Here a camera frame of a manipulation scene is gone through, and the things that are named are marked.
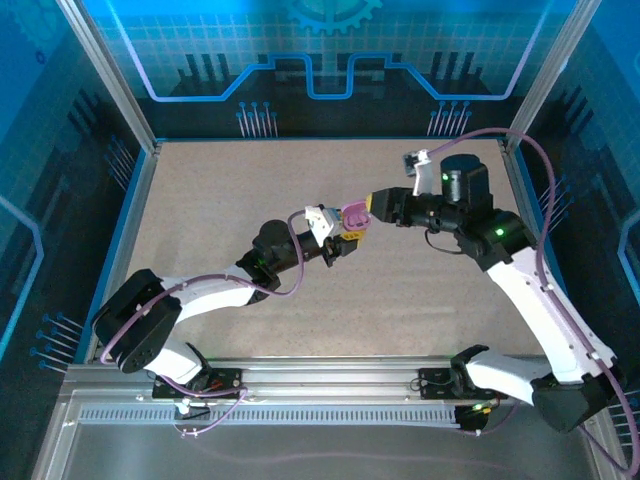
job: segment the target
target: gear graphic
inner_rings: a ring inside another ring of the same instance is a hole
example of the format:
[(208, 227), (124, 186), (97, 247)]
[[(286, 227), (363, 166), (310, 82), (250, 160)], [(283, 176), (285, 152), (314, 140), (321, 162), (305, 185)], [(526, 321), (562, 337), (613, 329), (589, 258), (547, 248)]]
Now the gear graphic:
[(22, 33), (36, 48), (45, 48), (60, 26), (55, 0), (5, 0), (6, 8)]
[(382, 7), (382, 0), (284, 0), (284, 7), (300, 28), (333, 35), (360, 28), (362, 20), (371, 20), (374, 8)]

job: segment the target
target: glass panel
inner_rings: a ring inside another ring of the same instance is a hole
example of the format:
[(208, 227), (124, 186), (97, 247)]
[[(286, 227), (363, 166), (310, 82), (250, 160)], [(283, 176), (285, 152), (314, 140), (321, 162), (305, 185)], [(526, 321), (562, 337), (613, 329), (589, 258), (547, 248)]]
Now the glass panel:
[[(632, 383), (640, 377), (638, 18), (634, 0), (602, 2), (530, 132), (558, 179), (551, 243), (569, 296)], [(533, 203), (545, 207), (540, 161), (522, 153)]]
[(508, 126), (574, 1), (85, 3), (158, 137), (265, 138)]
[(139, 146), (54, 1), (0, 1), (0, 45), (0, 476), (18, 479), (76, 354)]

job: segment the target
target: enclosure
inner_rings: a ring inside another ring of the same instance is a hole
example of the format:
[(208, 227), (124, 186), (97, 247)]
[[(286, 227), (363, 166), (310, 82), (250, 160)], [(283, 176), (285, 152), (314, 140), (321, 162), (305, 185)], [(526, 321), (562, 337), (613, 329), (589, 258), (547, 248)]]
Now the enclosure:
[[(407, 152), (506, 127), (548, 152), (554, 205), (538, 154), (517, 136), (485, 134), (446, 155), (477, 155), (496, 206), (535, 235), (551, 208), (547, 262), (616, 353), (637, 410), (639, 19), (633, 0), (0, 0), (0, 477), (173, 478), (180, 465), (199, 478), (215, 465), (237, 478), (410, 479), (429, 469), (434, 478), (496, 478), (473, 463), (490, 460), (532, 478), (616, 478), (578, 433), (559, 436), (528, 409), (475, 445), (356, 422), (296, 427), (310, 439), (296, 450), (290, 427), (240, 428), (236, 419), (203, 437), (198, 448), (219, 453), (205, 455), (180, 446), (173, 417), (88, 417), (104, 405), (156, 405), (144, 374), (79, 365), (96, 363), (91, 318), (134, 271), (219, 271), (267, 220), (412, 186)], [(434, 242), (455, 248), (445, 235)], [(293, 278), (283, 275), (285, 286)], [(310, 262), (294, 297), (209, 312), (174, 336), (248, 371), (307, 358), (328, 378), (334, 361), (404, 372), (474, 344), (542, 354), (474, 262), (379, 223), (331, 269)], [(395, 388), (384, 393), (390, 408), (402, 408), (405, 394), (416, 407), (419, 398)], [(588, 428), (628, 460), (624, 418), (614, 401)], [(335, 432), (344, 436), (334, 445)], [(249, 437), (261, 447), (230, 456)], [(146, 441), (153, 448), (138, 449)], [(103, 450), (87, 448), (115, 443), (123, 460), (113, 471)], [(433, 454), (413, 458), (420, 445)], [(159, 460), (158, 451), (173, 453)], [(301, 456), (265, 463), (276, 451)]]

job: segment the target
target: robotic arm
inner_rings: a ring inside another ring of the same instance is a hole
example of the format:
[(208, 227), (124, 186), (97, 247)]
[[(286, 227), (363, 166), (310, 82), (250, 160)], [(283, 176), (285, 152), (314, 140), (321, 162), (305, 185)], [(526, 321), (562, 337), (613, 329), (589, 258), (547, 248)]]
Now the robotic arm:
[[(194, 315), (229, 306), (264, 300), (279, 286), (278, 274), (316, 257), (328, 267), (358, 246), (372, 216), (398, 227), (425, 228), (429, 234), (454, 235), (460, 253), (509, 296), (542, 345), (548, 364), (499, 355), (476, 345), (451, 360), (454, 391), (474, 398), (479, 390), (501, 392), (534, 405), (556, 430), (570, 431), (604, 408), (613, 395), (598, 362), (617, 378), (614, 353), (589, 329), (543, 265), (547, 281), (535, 264), (535, 239), (512, 212), (493, 208), (487, 168), (473, 155), (454, 155), (441, 162), (442, 195), (430, 193), (432, 176), (426, 151), (405, 157), (405, 168), (416, 177), (415, 186), (372, 193), (365, 205), (328, 209), (322, 205), (304, 211), (309, 230), (295, 236), (280, 220), (265, 223), (253, 248), (235, 265), (218, 274), (192, 278), (159, 278), (150, 270), (136, 272), (100, 309), (93, 328), (125, 373), (150, 370), (190, 390), (211, 384), (204, 357), (190, 344), (169, 339), (173, 327)], [(302, 257), (296, 247), (300, 247)], [(579, 341), (559, 306), (546, 290), (553, 289), (594, 345), (589, 353)], [(144, 307), (158, 299), (151, 308)], [(129, 325), (138, 313), (140, 321)]]

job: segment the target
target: beige work surface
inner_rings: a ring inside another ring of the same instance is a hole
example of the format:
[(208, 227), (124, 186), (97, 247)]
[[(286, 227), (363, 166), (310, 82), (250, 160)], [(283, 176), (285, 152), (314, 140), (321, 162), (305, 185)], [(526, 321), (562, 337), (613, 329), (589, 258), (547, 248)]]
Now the beige work surface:
[[(165, 144), (130, 273), (145, 267), (159, 276), (220, 271), (251, 248), (267, 220), (286, 219), (305, 205), (340, 207), (375, 190), (412, 186), (402, 155), (441, 143)], [(450, 153), (478, 155), (489, 168), (495, 205), (515, 211), (496, 141), (463, 142)], [(296, 226), (302, 231), (304, 221)], [(455, 248), (447, 234), (433, 242)], [(541, 352), (515, 307), (475, 262), (432, 250), (422, 229), (374, 221), (361, 248), (333, 268), (321, 259), (306, 267), (295, 296), (193, 317), (176, 327), (175, 337), (215, 357), (449, 355), (476, 343), (507, 354)], [(288, 289), (295, 277), (286, 272), (281, 278)]]

